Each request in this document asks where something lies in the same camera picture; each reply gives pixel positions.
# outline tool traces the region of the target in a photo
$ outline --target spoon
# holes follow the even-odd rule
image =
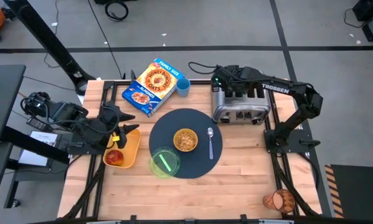
[[[214,154],[212,152],[212,142],[211,142],[211,138],[214,136],[214,131],[212,130],[212,128],[208,128],[207,129],[207,134],[210,138],[210,145],[209,145],[209,153],[210,153],[210,159],[213,159],[214,158]]]

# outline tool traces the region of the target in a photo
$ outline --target blue cup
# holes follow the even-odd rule
[[[181,97],[187,97],[187,94],[189,94],[189,89],[191,88],[191,81],[189,81],[187,78],[180,78],[176,82],[176,90]]]

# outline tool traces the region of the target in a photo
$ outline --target green straw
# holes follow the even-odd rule
[[[163,164],[167,167],[168,172],[171,172],[171,168],[168,165],[167,161],[164,159],[163,155],[159,155],[160,159],[162,160]]]

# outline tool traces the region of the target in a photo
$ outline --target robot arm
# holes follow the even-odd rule
[[[235,92],[236,96],[254,95],[255,88],[263,88],[292,96],[298,105],[297,111],[275,128],[274,143],[286,146],[290,132],[306,119],[319,116],[323,97],[309,83],[293,82],[264,75],[261,71],[238,65],[216,66],[211,78],[212,91],[225,91],[225,95]]]

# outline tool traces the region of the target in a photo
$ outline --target black desk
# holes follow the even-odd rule
[[[44,144],[20,131],[6,126],[17,92],[22,83],[25,69],[24,65],[0,65],[0,175],[4,173],[6,168],[20,169],[17,161],[9,159],[13,145],[59,161],[62,163],[62,167],[63,164],[66,167],[69,162],[68,154],[65,151],[58,150],[55,147]],[[13,192],[16,193],[16,188],[13,190],[13,187],[11,187],[9,195],[14,196],[12,195],[14,194]]]

